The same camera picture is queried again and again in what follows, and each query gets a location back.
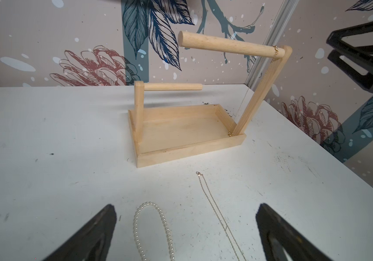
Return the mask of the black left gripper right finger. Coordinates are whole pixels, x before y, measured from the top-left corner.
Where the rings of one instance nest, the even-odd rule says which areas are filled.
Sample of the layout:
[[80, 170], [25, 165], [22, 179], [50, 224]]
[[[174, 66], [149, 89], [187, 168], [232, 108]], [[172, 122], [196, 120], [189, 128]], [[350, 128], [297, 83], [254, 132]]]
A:
[[259, 206], [256, 222], [267, 261], [330, 260], [268, 204]]

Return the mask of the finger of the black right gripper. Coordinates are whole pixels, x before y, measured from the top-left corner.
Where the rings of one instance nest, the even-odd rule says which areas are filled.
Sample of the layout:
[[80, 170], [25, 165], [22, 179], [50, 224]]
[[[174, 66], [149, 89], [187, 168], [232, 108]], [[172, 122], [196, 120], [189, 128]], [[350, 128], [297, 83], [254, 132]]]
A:
[[339, 55], [373, 75], [373, 21], [335, 30], [326, 43]]
[[336, 65], [342, 72], [344, 72], [350, 79], [358, 84], [363, 90], [373, 94], [373, 74], [368, 72], [366, 75], [361, 75], [354, 68], [348, 65], [341, 59], [341, 54], [334, 50], [332, 51], [328, 59]]

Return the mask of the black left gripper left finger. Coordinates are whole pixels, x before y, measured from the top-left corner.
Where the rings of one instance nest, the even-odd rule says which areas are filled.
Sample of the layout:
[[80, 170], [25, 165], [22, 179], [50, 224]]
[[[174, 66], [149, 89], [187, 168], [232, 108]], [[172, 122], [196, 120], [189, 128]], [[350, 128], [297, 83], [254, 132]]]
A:
[[105, 261], [116, 223], [115, 208], [108, 204], [45, 260]]

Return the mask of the wooden jewelry display stand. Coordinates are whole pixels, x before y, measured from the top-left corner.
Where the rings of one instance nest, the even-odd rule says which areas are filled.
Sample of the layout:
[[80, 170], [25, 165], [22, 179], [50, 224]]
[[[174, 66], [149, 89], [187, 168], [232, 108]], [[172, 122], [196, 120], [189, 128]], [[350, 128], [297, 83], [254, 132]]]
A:
[[147, 91], [201, 91], [203, 85], [136, 81], [134, 109], [128, 111], [128, 121], [138, 168], [241, 145], [248, 124], [293, 52], [290, 46], [259, 45], [186, 31], [179, 32], [178, 44], [190, 49], [270, 58], [271, 63], [239, 122], [220, 104], [145, 108]]

